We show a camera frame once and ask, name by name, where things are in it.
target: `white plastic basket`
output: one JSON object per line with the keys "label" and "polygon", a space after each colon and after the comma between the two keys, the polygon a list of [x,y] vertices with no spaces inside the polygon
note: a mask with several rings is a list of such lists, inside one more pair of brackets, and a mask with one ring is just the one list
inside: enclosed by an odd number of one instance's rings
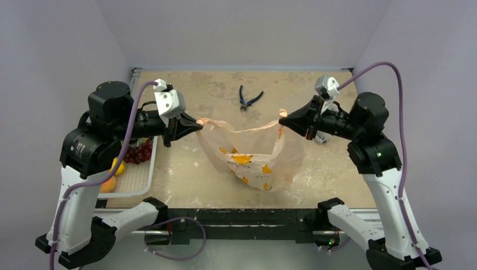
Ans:
{"label": "white plastic basket", "polygon": [[98,198],[120,198],[143,195],[151,188],[154,160],[158,148],[158,138],[152,140],[151,160],[126,164],[124,173],[116,176],[116,189],[111,193],[100,193]]}

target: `robotic arm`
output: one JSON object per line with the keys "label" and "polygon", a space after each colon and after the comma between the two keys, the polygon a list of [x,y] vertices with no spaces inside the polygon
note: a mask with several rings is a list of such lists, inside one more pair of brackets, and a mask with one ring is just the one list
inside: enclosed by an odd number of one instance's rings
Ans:
{"label": "robotic arm", "polygon": [[[154,86],[157,110],[138,109],[131,139],[162,136],[166,147],[202,126],[187,115],[182,94],[171,84],[157,80]],[[118,156],[128,128],[133,107],[129,86],[122,82],[100,84],[88,97],[89,111],[78,128],[66,135],[60,161],[61,190],[57,211],[64,204],[56,241],[55,221],[49,233],[37,238],[35,245],[45,253],[60,252],[59,263],[67,269],[97,262],[116,241],[142,227],[166,220],[167,206],[148,198],[139,205],[107,218],[94,215],[100,186],[76,189],[67,199],[65,191],[78,183],[95,183],[105,179],[113,159]]]}
{"label": "robotic arm", "polygon": [[[337,87],[333,77],[320,77],[315,85],[318,95],[279,122],[307,140],[313,139],[317,131],[350,140],[349,157],[371,191],[384,232],[370,227],[338,198],[318,204],[322,219],[346,232],[366,252],[372,269],[425,266],[417,248],[430,265],[440,262],[440,252],[428,245],[417,226],[406,192],[401,199],[398,197],[402,165],[396,146],[382,133],[389,116],[384,100],[374,93],[361,93],[348,113],[334,101]],[[337,104],[339,111],[328,110],[330,103]],[[407,209],[418,246],[406,228],[400,200]]]}

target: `pliers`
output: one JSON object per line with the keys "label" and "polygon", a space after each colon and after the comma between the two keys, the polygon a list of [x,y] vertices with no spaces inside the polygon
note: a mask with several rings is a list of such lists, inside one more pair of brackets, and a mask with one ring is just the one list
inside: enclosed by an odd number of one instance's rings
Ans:
{"label": "pliers", "polygon": [[243,88],[244,88],[244,86],[241,85],[241,86],[240,86],[240,90],[238,90],[238,95],[240,96],[240,104],[242,104],[242,105],[240,106],[240,110],[246,111],[246,110],[247,110],[247,107],[252,106],[253,103],[255,103],[257,100],[259,100],[259,99],[262,97],[263,91],[262,91],[256,98],[251,99],[250,101],[245,102],[244,97],[243,97],[243,95],[242,95],[242,89],[243,89]]}

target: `plastic bag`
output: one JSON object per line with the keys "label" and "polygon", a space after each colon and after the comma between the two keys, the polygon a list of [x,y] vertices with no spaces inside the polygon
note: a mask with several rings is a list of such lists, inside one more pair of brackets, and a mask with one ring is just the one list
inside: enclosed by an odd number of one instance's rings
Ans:
{"label": "plastic bag", "polygon": [[219,172],[235,173],[251,187],[265,191],[289,188],[302,165],[304,151],[291,129],[272,121],[260,128],[235,131],[225,121],[202,118],[199,143]]}

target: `fruit basket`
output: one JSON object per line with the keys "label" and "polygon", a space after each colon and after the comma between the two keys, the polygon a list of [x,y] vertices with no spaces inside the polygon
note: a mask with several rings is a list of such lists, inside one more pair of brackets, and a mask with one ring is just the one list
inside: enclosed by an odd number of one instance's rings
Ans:
{"label": "fruit basket", "polygon": [[130,197],[143,195],[149,191],[157,144],[157,137],[139,139],[131,143],[123,161],[124,172],[115,175],[114,190],[100,193],[98,198]]}

